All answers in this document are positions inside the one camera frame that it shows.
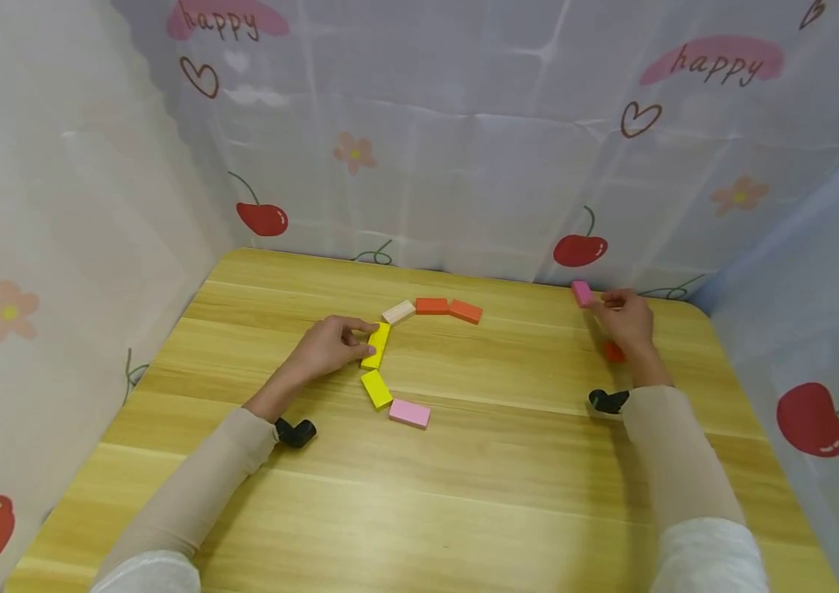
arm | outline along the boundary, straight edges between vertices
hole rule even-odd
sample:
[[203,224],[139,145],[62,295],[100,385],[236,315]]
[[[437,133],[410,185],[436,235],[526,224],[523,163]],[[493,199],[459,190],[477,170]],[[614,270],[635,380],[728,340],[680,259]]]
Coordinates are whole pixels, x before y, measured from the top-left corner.
[[627,357],[633,390],[623,406],[624,425],[662,533],[652,590],[767,591],[762,556],[725,470],[652,343],[646,300],[631,291],[606,292],[602,299],[592,308]]
[[373,346],[359,343],[352,331],[377,327],[336,316],[314,324],[258,393],[228,414],[146,503],[103,560],[94,585],[146,551],[174,551],[192,560],[231,494],[268,460],[277,442],[274,421],[308,381],[373,354]]

yellow block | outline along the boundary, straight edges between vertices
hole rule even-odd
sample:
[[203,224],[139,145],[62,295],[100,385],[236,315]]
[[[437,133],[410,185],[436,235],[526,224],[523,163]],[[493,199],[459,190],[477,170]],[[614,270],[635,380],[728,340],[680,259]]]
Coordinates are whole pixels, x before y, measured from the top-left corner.
[[377,410],[381,410],[393,403],[393,396],[389,393],[383,377],[380,376],[380,371],[370,371],[364,376],[361,376],[361,381],[363,381],[363,386],[366,387],[366,393],[373,400],[373,407]]
[[380,322],[380,329],[370,334],[371,346],[375,346],[376,354],[363,358],[361,368],[380,368],[380,361],[383,360],[383,352],[386,351],[386,341],[389,339],[389,324]]

fabric backdrop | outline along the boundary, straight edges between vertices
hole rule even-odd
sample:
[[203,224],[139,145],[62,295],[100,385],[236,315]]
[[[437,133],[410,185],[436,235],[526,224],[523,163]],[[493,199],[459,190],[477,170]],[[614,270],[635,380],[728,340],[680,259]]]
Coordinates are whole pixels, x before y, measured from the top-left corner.
[[839,0],[0,0],[0,586],[226,250],[687,299],[838,162]]
[[259,247],[686,298],[839,162],[839,0],[114,5]]
[[839,580],[839,170],[696,302]]

pink flower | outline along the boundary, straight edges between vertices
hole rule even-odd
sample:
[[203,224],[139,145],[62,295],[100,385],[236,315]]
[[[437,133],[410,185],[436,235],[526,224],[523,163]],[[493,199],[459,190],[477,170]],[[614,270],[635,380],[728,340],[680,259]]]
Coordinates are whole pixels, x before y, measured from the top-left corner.
[[718,189],[710,199],[719,202],[716,216],[721,217],[732,208],[752,210],[765,195],[768,195],[768,183],[756,184],[750,176],[742,175],[732,184],[731,189]]
[[12,331],[25,339],[37,337],[37,329],[26,317],[37,311],[39,303],[33,292],[21,293],[17,283],[0,282],[0,343]]
[[347,163],[347,170],[350,175],[356,175],[359,167],[376,167],[376,160],[373,157],[373,142],[369,138],[358,140],[349,132],[340,132],[337,136],[339,146],[333,149],[333,158],[337,161]]

orange block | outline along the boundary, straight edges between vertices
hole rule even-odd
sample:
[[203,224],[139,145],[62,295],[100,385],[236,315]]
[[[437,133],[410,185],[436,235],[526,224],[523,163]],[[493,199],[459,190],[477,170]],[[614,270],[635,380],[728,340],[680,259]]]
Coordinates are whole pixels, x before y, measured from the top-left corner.
[[445,315],[449,313],[449,299],[417,299],[417,315]]
[[467,320],[470,324],[478,325],[482,319],[482,310],[475,305],[469,305],[467,302],[452,299],[452,304],[449,305],[449,314],[452,317],[458,317],[461,320]]
[[610,341],[610,339],[603,343],[603,355],[607,357],[608,361],[613,362],[614,364],[623,364],[627,361],[627,356],[623,354],[623,350],[620,349],[620,346]]

